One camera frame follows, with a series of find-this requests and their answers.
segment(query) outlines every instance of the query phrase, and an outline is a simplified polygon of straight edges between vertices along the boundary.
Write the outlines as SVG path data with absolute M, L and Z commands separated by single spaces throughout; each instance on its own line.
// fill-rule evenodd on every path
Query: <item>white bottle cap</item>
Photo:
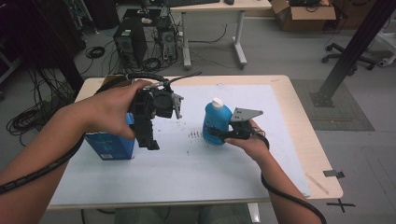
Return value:
M 216 110 L 220 110 L 224 107 L 224 103 L 222 102 L 222 100 L 217 97 L 213 98 L 212 105 L 213 108 L 215 108 Z

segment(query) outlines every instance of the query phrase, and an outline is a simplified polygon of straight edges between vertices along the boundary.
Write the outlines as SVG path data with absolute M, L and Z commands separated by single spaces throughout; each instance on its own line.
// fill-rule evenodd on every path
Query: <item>blue spray bottle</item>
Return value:
M 207 128 L 215 128 L 222 132 L 228 132 L 229 122 L 233 113 L 219 98 L 213 98 L 212 103 L 209 103 L 205 107 L 205 119 L 203 125 L 203 136 L 204 139 L 214 145 L 223 145 L 224 142 L 221 141 L 216 136 L 210 135 L 207 132 Z

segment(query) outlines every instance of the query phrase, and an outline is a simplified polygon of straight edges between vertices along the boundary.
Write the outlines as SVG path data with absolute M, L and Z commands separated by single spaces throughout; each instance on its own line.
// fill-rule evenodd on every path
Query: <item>cardboard box on floor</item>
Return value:
M 283 31 L 322 31 L 327 20 L 335 20 L 334 8 L 327 0 L 320 7 L 291 7 L 286 0 L 272 0 L 276 21 Z
M 345 17 L 340 21 L 340 30 L 357 30 L 363 23 L 376 0 L 334 0 L 332 4 L 337 10 L 341 10 Z

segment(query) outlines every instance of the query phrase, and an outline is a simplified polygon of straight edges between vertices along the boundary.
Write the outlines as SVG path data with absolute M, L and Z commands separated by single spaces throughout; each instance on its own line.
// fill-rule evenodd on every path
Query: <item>cardboard box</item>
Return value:
M 340 8 L 350 19 L 365 18 L 376 0 L 333 0 L 332 4 Z
M 340 30 L 357 30 L 363 23 L 365 17 L 348 17 L 342 9 L 334 6 L 336 20 L 327 21 L 325 25 L 325 30 L 334 29 L 335 31 Z
M 116 77 L 118 76 L 107 76 L 103 84 Z M 113 88 L 127 86 L 130 84 L 131 80 L 127 80 L 113 86 Z M 125 122 L 128 125 L 133 124 L 134 116 L 127 113 L 125 115 Z M 111 133 L 88 132 L 85 134 L 85 140 L 87 140 L 93 150 L 95 150 L 95 152 L 103 161 L 130 160 L 132 158 L 132 153 L 134 150 L 134 139 L 128 140 Z
M 335 20 L 334 8 L 291 7 L 286 0 L 270 2 L 276 14 L 276 21 L 283 31 L 322 31 L 327 20 Z

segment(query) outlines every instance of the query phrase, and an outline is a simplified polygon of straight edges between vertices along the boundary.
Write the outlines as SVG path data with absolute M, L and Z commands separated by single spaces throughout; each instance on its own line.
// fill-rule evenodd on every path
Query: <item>person's left hand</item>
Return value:
M 86 132 L 106 132 L 134 138 L 134 132 L 125 122 L 125 115 L 137 90 L 150 85 L 146 80 L 137 80 L 130 86 L 100 92 L 90 98 L 70 105 L 75 113 L 84 113 Z

